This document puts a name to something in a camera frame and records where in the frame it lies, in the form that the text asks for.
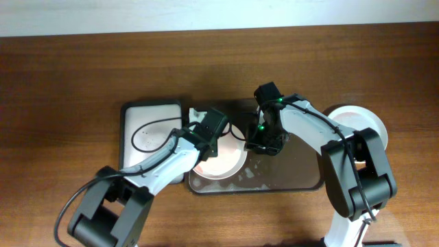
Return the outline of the pink plate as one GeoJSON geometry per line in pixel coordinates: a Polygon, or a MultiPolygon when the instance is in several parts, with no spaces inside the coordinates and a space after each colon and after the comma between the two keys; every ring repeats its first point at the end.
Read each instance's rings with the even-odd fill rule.
{"type": "Polygon", "coordinates": [[[247,151],[244,142],[229,133],[218,139],[218,155],[196,165],[194,172],[209,180],[222,180],[237,173],[244,165],[247,151]]]}

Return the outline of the cream plate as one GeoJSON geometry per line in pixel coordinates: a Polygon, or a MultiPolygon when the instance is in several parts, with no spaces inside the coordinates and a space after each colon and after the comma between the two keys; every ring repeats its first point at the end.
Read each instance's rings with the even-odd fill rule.
{"type": "Polygon", "coordinates": [[[372,128],[379,134],[384,149],[387,149],[388,131],[382,120],[371,110],[361,106],[340,106],[331,110],[328,117],[343,126],[356,130],[372,128]]]}

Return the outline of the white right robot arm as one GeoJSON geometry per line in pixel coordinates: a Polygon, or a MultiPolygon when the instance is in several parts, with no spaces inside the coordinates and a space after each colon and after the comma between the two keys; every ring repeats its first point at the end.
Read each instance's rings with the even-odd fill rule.
{"type": "Polygon", "coordinates": [[[372,128],[355,130],[329,119],[294,94],[254,97],[259,105],[246,147],[275,156],[294,135],[316,151],[335,210],[320,246],[362,246],[368,227],[397,193],[385,148],[372,128]]]}

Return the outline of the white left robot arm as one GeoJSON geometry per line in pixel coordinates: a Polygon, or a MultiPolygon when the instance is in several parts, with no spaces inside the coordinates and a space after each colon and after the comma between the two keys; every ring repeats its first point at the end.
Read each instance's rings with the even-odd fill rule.
{"type": "Polygon", "coordinates": [[[67,232],[84,246],[136,246],[154,197],[177,176],[217,156],[217,140],[228,123],[209,109],[201,121],[174,128],[144,161],[116,171],[103,167],[80,188],[84,197],[67,232]]]}

